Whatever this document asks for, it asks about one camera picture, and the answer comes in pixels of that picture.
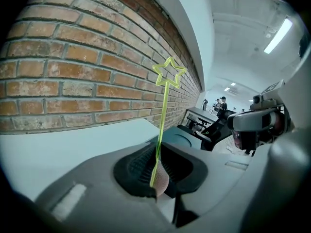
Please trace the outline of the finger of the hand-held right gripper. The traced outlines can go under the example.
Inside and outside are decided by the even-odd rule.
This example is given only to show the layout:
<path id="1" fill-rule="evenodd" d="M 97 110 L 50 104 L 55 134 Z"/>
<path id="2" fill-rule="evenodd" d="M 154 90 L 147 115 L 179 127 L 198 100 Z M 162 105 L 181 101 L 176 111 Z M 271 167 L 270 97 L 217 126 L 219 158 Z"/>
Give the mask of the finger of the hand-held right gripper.
<path id="1" fill-rule="evenodd" d="M 240 228 L 253 188 L 253 158 L 164 143 L 162 162 L 177 168 L 174 216 L 167 228 Z"/>

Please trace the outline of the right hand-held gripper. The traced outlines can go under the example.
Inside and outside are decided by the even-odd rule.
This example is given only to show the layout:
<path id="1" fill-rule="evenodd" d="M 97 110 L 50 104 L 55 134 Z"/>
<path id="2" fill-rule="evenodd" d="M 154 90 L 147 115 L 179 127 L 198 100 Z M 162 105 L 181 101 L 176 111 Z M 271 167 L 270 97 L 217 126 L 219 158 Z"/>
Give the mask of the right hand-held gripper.
<path id="1" fill-rule="evenodd" d="M 262 109 L 277 108 L 284 104 L 278 94 L 284 85 L 284 80 L 280 80 L 255 95 L 250 105 L 251 112 L 230 115 L 227 119 L 228 128 L 238 132 L 259 132 L 268 129 L 271 124 L 271 111 Z"/>

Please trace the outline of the person's right hand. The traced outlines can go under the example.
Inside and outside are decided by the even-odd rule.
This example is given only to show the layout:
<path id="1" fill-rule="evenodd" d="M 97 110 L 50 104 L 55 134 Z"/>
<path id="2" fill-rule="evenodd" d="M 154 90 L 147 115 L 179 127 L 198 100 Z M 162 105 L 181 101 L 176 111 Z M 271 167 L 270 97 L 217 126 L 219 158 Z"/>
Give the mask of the person's right hand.
<path id="1" fill-rule="evenodd" d="M 276 112 L 276 121 L 270 132 L 275 136 L 279 136 L 285 132 L 285 115 L 282 112 Z"/>

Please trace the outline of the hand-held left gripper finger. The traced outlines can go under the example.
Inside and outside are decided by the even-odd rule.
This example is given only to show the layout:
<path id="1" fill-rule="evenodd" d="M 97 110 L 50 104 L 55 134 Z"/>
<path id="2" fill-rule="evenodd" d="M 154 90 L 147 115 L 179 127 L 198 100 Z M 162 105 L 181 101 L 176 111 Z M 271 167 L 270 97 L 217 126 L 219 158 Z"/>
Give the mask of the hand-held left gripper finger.
<path id="1" fill-rule="evenodd" d="M 154 161 L 154 143 L 95 156 L 50 184 L 35 203 L 69 233 L 173 232 L 149 186 Z"/>

